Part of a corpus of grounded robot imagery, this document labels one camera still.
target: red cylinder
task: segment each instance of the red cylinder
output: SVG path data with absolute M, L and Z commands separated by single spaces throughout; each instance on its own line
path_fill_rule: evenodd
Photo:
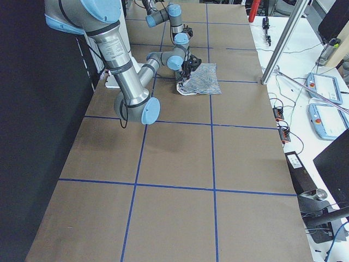
M 249 22 L 252 23 L 255 19 L 255 16 L 257 14 L 258 11 L 258 7 L 260 6 L 260 2 L 261 0 L 254 0 L 252 7 L 251 7 L 251 11 L 250 11 L 250 15 L 249 15 Z

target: gray robotic arm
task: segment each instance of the gray robotic arm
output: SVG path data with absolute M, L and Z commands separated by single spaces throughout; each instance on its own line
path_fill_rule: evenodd
M 158 17 L 160 11 L 155 11 L 150 2 L 148 6 L 149 13 L 155 18 Z M 177 9 L 173 14 L 178 20 L 180 7 L 172 6 L 167 7 L 165 13 L 170 14 L 171 8 Z M 120 118 L 143 124 L 152 124 L 157 120 L 160 103 L 151 97 L 145 86 L 160 65 L 167 65 L 172 70 L 181 69 L 189 54 L 189 39 L 185 33 L 175 34 L 173 51 L 150 53 L 147 63 L 137 73 L 119 32 L 119 0 L 45 0 L 45 16 L 46 23 L 53 29 L 73 34 L 86 33 L 96 41 L 108 69 L 115 76 L 121 89 L 114 103 L 115 112 Z

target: white desk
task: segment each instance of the white desk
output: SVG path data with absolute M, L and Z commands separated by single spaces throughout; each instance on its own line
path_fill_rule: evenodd
M 270 29 L 268 33 L 272 39 L 271 46 L 269 46 L 264 39 L 262 19 L 263 17 L 261 16 L 255 17 L 254 22 L 251 23 L 250 26 L 251 26 L 252 34 L 254 37 L 255 45 L 258 50 L 258 57 L 260 60 L 261 67 L 265 68 L 272 56 L 272 52 L 263 51 L 259 49 L 264 49 L 264 50 L 275 49 L 278 43 L 278 40 L 281 36 L 281 33 L 284 30 L 284 27 L 286 25 L 287 18 L 284 18 L 284 17 L 269 18 Z M 320 41 L 317 38 L 314 31 L 312 30 L 308 21 L 306 19 L 301 19 L 284 51 L 285 52 L 302 51 L 304 49 L 313 47 L 317 44 L 320 44 Z M 305 78 L 314 67 L 315 61 L 319 57 L 322 49 L 323 49 L 322 45 L 318 45 L 310 50 L 306 50 L 300 53 L 284 53 L 278 63 L 278 65 L 280 66 L 280 71 L 292 78 Z M 323 73 L 329 69 L 330 68 L 327 68 L 327 67 L 319 67 L 318 72 Z M 340 74 L 336 69 L 330 70 L 329 72 L 326 73 L 326 75 L 335 76 L 338 80 L 341 91 L 346 91 L 346 92 L 348 91 L 347 86 L 345 85 L 343 79 L 341 78 Z M 298 93 L 300 91 L 300 88 L 297 85 L 289 82 L 282 76 L 278 76 L 278 80 L 280 84 L 281 93 L 292 100 L 296 100 Z M 298 79 L 297 81 L 301 83 L 304 82 L 303 79 Z M 291 101 L 281 96 L 279 88 L 276 84 L 275 75 L 271 77 L 271 79 L 267 84 L 267 87 L 268 87 L 268 92 L 275 93 L 277 98 L 283 101 L 284 105 L 293 105 Z M 275 97 L 275 95 L 273 94 L 269 94 L 269 96 L 270 98 Z M 344 100 L 344 103 L 342 106 L 345 108 L 349 108 L 349 95 L 343 94 L 342 97 Z M 316 103 L 316 102 L 318 102 L 318 100 L 314 98 L 311 99 L 308 93 L 306 92 L 306 90 L 301 91 L 300 96 L 297 100 L 296 107 L 294 109 L 293 116 L 292 116 L 291 131 L 296 135 L 298 135 L 304 143 L 303 152 L 299 154 L 299 157 L 303 162 L 305 168 L 307 169 L 308 173 L 310 174 L 310 176 L 312 177 L 313 181 L 318 186 L 318 188 L 325 189 L 328 192 L 328 189 L 324 185 L 312 161 L 320 152 L 322 152 L 322 150 L 324 150 L 331 143 L 331 141 L 320 140 L 312 127 L 312 123 L 310 122 L 310 117 L 308 114 L 308 104 Z M 290 124 L 291 122 L 291 114 L 292 114 L 292 108 L 284 108 L 284 118 L 288 124 Z M 291 143 L 288 143 L 285 145 L 284 151 L 299 152 L 302 149 L 301 142 L 297 138 L 295 138 L 293 135 L 290 135 L 290 136 L 291 136 Z M 329 195 L 327 200 L 330 202 L 330 204 L 335 203 L 331 195 Z M 308 236 L 308 240 L 309 240 L 309 245 L 311 247 L 311 252 L 312 252 L 314 261 L 323 261 L 323 259 L 326 256 L 326 251 L 329 249 L 331 243 L 326 242 L 322 244 L 316 244 L 312 240 L 311 236 Z M 346 242 L 335 243 L 333 250 L 331 252 L 329 261 L 349 261 L 349 239 L 348 238 Z

